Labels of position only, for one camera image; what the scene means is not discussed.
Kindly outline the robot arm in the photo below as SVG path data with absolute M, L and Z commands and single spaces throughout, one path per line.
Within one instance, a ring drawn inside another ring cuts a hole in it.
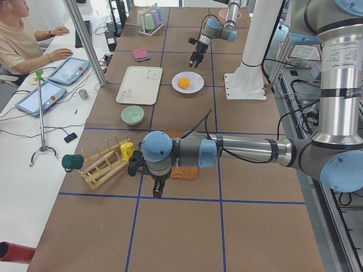
M 230 1 L 217 1 L 228 5 L 226 19 L 221 24 L 215 18 L 208 18 L 205 25 L 203 25 L 203 31 L 200 31 L 198 38 L 189 38 L 190 44 L 196 45 L 195 51 L 193 51 L 189 59 L 189 67 L 197 68 L 204 59 L 209 45 L 213 39 L 223 39 L 227 41 L 235 41 L 237 37 L 236 22 L 238 12 L 241 7 L 246 7 L 248 1 L 230 0 Z
M 362 2 L 294 1 L 291 37 L 314 36 L 323 46 L 319 127 L 311 140 L 254 140 L 186 132 L 170 138 L 161 131 L 142 141 L 143 158 L 160 197 L 172 167 L 211 167 L 232 156 L 252 163 L 298 169 L 337 192 L 362 188 L 362 138 L 358 110 L 362 95 Z

